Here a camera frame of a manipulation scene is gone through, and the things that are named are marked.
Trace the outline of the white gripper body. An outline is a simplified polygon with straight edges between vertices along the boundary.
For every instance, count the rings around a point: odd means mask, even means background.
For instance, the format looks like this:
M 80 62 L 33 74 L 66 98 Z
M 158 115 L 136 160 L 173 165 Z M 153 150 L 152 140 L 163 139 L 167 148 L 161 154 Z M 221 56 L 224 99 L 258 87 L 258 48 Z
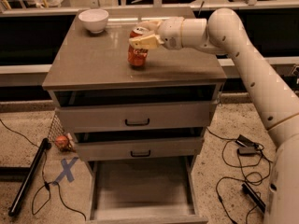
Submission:
M 181 28 L 184 22 L 183 17 L 173 17 L 162 21 L 158 28 L 158 35 L 167 49 L 181 49 L 182 38 Z

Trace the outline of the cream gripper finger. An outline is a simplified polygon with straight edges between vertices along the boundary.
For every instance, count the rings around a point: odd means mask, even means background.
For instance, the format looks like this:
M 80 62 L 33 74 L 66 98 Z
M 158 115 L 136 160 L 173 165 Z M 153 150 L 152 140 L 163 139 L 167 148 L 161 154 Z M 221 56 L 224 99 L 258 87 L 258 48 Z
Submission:
M 160 36 L 152 31 L 129 39 L 129 44 L 134 49 L 157 49 L 163 43 Z
M 149 31 L 156 32 L 159 29 L 161 24 L 162 24 L 161 20 L 152 20 L 152 21 L 142 21 L 139 23 L 139 26 L 146 28 Z

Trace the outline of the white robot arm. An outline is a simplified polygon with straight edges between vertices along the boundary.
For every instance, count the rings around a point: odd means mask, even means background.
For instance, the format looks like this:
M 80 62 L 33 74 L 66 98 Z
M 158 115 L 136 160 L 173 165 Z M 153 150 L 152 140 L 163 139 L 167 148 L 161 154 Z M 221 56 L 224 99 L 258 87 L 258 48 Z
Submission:
M 277 147 L 263 224 L 299 224 L 299 97 L 252 45 L 238 15 L 220 8 L 207 20 L 173 17 L 137 27 L 145 33 L 129 40 L 134 49 L 164 46 L 229 55 Z

